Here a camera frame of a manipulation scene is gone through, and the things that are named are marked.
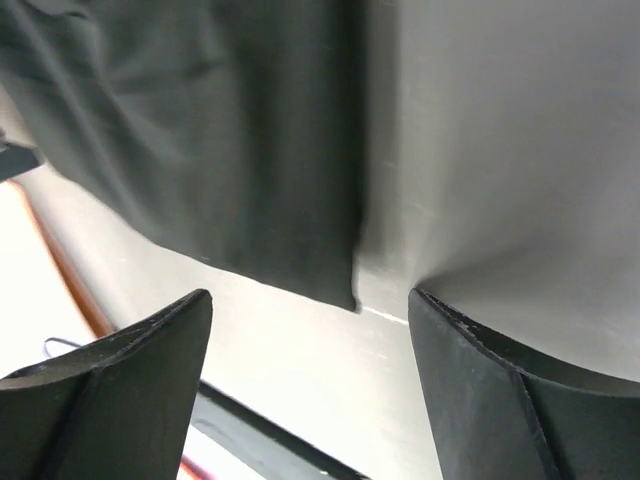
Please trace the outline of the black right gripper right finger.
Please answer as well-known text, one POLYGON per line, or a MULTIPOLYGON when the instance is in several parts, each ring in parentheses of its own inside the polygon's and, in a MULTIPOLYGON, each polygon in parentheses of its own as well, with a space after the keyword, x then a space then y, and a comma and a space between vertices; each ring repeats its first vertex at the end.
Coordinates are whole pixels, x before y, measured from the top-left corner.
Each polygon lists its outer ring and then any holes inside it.
POLYGON ((420 288, 408 319, 443 478, 638 478, 638 383, 544 354, 420 288))

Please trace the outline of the black printed t-shirt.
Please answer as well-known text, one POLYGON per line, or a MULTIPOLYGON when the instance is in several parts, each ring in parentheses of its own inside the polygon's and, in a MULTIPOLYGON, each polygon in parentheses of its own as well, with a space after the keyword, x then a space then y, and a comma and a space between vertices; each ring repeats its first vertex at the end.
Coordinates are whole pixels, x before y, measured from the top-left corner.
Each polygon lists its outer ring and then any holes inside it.
POLYGON ((5 1, 1 83, 53 168, 153 243, 357 308, 362 1, 5 1))

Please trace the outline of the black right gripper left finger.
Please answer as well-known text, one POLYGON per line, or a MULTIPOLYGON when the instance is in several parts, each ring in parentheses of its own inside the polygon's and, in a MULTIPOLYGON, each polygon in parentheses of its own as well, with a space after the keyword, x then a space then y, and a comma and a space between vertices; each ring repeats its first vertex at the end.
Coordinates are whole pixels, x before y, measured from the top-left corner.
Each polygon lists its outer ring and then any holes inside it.
POLYGON ((174 479, 213 315, 199 289, 1 380, 4 479, 174 479))

